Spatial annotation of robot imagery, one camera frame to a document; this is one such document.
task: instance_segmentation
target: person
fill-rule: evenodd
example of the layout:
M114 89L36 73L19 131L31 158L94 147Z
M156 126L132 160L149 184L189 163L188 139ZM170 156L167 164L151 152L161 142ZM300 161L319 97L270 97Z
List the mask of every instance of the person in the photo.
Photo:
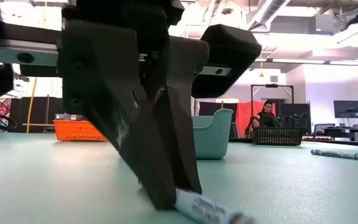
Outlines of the person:
M264 103L264 107L261 112L259 112L256 115L256 118L259 119L259 122L257 119L254 119L252 121L253 127L259 127L264 126L268 128L274 128L277 127L277 120L274 114L272 113L273 103L266 101Z

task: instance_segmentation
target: black foam pad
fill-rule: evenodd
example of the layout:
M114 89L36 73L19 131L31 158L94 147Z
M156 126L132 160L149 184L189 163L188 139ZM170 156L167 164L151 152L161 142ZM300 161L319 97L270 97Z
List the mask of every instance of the black foam pad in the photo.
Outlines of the black foam pad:
M193 82L195 98L223 95L260 55L261 45L248 30L224 25L210 26L201 40L209 44L207 67L226 68L226 75L200 74Z

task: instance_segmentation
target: orange basket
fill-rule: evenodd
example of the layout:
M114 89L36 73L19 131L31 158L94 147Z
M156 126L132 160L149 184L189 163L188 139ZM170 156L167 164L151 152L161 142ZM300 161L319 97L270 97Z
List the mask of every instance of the orange basket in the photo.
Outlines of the orange basket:
M53 121L58 141L107 141L89 121Z

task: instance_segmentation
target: yellow pole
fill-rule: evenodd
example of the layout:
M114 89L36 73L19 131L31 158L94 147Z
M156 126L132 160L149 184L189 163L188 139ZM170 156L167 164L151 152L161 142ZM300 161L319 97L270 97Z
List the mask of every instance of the yellow pole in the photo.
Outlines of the yellow pole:
M30 106L29 106L29 115L27 115L27 131L26 131L26 133L29 133L29 131L30 131L31 109L32 109L32 102L34 100L34 92L35 92L35 87L36 86L37 86L37 78L35 78L34 86L32 87L32 93L31 93L31 98L30 98Z
M44 7L44 18L43 18L43 21L42 21L42 23L43 23L43 27L44 27L44 29L46 28L45 27L45 25L46 25L46 23L47 23L47 3L48 3L48 1L47 0L45 0L44 1L44 3L45 3L45 7ZM32 87L32 93L31 93L31 98L30 98L30 105L29 105L29 114L27 115L27 130L26 130L26 133L29 133L29 131L30 131L30 120L31 120L31 110L32 110L32 102L33 102L33 100L34 100L34 93L35 93L35 88L37 87L37 77L35 78L35 80L34 80L34 86Z

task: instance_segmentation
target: light blue bin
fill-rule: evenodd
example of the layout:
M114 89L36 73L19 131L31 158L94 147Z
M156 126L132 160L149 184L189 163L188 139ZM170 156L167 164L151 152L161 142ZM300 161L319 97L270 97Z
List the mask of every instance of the light blue bin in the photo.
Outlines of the light blue bin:
M233 110L220 109L213 116L193 116L197 159L222 159L229 144Z

